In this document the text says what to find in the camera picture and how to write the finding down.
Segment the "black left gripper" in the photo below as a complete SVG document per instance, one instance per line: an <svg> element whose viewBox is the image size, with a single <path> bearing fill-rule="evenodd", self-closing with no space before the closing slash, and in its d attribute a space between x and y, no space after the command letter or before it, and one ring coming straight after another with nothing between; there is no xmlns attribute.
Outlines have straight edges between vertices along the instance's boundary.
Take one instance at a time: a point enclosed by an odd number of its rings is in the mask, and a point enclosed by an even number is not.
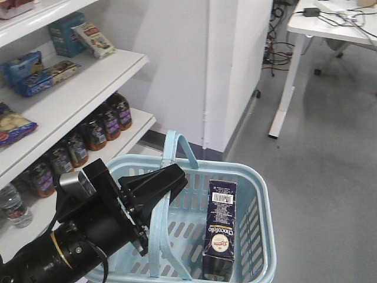
<svg viewBox="0 0 377 283"><path fill-rule="evenodd" d="M82 172L96 192L87 199L74 199L62 189L58 178L57 219L68 232L93 243L108 256L129 242L144 256L148 252L148 238L139 224L149 224L156 204L167 193L174 200L188 184L185 172L177 164L119 178L132 221L124 210L119 188L101 159L84 167Z"/></svg>

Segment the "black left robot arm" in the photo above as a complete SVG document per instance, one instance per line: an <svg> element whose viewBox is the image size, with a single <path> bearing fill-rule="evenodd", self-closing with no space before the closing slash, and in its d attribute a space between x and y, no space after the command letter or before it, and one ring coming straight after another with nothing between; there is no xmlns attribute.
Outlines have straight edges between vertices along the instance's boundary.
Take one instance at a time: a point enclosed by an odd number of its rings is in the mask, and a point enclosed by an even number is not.
<svg viewBox="0 0 377 283"><path fill-rule="evenodd" d="M84 167L92 192L76 183L58 186L52 224L8 262L1 263L2 282L75 282L128 243L148 252L151 214L171 193L178 195L187 179L176 164L114 180L101 159Z"/></svg>

